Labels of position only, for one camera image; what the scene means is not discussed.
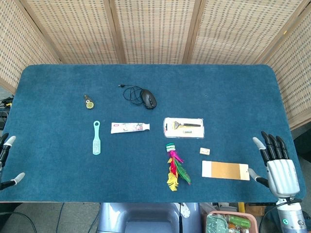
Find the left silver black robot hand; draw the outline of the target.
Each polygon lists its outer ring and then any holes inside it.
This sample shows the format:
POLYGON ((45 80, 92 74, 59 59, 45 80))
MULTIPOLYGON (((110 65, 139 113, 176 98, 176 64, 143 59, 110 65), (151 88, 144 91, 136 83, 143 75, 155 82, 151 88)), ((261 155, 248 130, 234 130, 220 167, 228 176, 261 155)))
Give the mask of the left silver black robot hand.
POLYGON ((8 136, 9 133, 5 133, 0 137, 0 190, 17 185, 25 177, 25 173, 22 172, 13 179, 5 182, 2 181, 2 175, 9 155, 9 150, 16 140, 16 136, 11 136, 9 138, 8 136))

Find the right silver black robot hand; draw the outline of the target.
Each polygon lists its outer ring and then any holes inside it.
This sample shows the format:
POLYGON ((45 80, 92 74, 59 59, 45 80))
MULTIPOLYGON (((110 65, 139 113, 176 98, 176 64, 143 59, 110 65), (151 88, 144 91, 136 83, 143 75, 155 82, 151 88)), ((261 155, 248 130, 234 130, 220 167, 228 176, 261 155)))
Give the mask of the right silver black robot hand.
POLYGON ((280 136, 262 131, 264 142, 253 137, 267 171, 267 178, 258 175, 249 168, 248 173, 256 182, 269 188, 279 198, 293 198, 300 192, 298 177, 293 161, 289 157, 287 146, 280 136))

